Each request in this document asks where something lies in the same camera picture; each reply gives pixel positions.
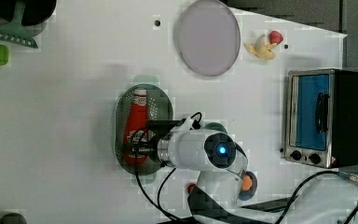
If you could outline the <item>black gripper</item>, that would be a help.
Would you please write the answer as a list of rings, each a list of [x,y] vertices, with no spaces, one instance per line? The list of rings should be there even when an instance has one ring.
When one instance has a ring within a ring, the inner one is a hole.
[[[172,128],[179,124],[179,120],[148,120],[143,127],[147,130],[148,141],[139,140],[131,146],[123,146],[122,152],[125,158],[130,159],[147,159],[157,160],[158,141],[165,137]]]

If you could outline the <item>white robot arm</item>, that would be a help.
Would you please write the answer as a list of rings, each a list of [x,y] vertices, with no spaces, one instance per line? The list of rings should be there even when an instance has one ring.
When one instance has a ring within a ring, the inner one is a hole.
[[[282,212],[250,209],[238,201],[253,196],[242,188],[248,159],[229,135],[214,129],[202,129],[191,118],[182,120],[148,120],[127,126],[117,145],[121,153],[133,158],[135,175],[142,173],[144,159],[158,168],[189,169],[200,173],[189,192],[187,202],[192,218],[200,224],[283,224],[291,205],[302,189],[297,186],[285,200]]]

